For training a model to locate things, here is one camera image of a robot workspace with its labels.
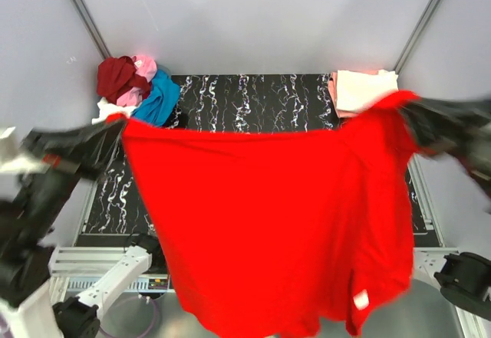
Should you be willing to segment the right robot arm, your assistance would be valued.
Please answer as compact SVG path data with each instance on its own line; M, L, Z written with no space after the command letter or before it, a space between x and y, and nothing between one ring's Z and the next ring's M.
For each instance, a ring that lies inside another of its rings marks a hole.
M421 98L399 109L427 158L447 154L490 196L490 99ZM490 260L471 252L448 254L434 277L440 293L462 310L490 319Z

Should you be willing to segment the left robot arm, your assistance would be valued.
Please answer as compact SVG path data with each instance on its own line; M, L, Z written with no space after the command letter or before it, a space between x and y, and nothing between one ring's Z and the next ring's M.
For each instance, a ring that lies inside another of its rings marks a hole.
M14 337L95 337L114 301L160 253L158 240L138 235L92 287L53 304L48 234L81 179L98 179L114 159L127 119L61 132L32 130L21 143L1 129L1 171L18 175L16 197L1 202L1 317Z

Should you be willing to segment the bright red t shirt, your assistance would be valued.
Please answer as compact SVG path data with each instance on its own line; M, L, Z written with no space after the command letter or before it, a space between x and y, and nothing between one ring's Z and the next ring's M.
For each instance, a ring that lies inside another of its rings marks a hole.
M125 119L122 143L182 308L221 337L357 336L410 287L405 172L417 151L387 95L337 130L211 133Z

